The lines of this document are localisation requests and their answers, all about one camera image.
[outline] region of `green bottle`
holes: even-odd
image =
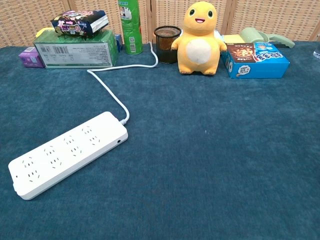
[[[125,52],[140,54],[143,52],[138,0],[118,1],[122,24]]]

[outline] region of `rattan background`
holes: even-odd
[[[64,11],[61,0],[0,0],[0,47],[32,46],[36,33]]]
[[[187,9],[199,0],[155,0],[155,2],[156,27],[173,25],[182,28]],[[218,14],[216,29],[221,31],[227,0],[208,0],[206,2],[214,5]]]
[[[291,40],[309,40],[320,21],[320,0],[237,0],[231,33],[255,27]]]
[[[109,19],[107,29],[112,29],[115,34],[122,34],[118,0],[71,0],[77,10],[104,10]],[[146,0],[138,0],[141,21],[142,41],[148,41],[148,20]]]

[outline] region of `blue snack box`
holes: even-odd
[[[268,42],[227,43],[221,55],[232,79],[280,79],[290,62]]]

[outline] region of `light green object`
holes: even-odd
[[[143,51],[138,0],[118,1],[124,47],[127,54]]]
[[[45,30],[33,44],[46,68],[108,68],[113,67],[118,58],[111,30],[99,31],[87,39]]]
[[[267,43],[269,41],[276,41],[288,46],[289,48],[293,48],[295,46],[295,43],[285,36],[281,36],[278,34],[265,34],[261,31],[257,31],[254,27],[246,27],[241,31],[239,35],[245,43]]]

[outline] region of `white belly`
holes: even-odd
[[[186,55],[196,64],[205,64],[211,56],[211,46],[203,39],[191,40],[186,45]]]

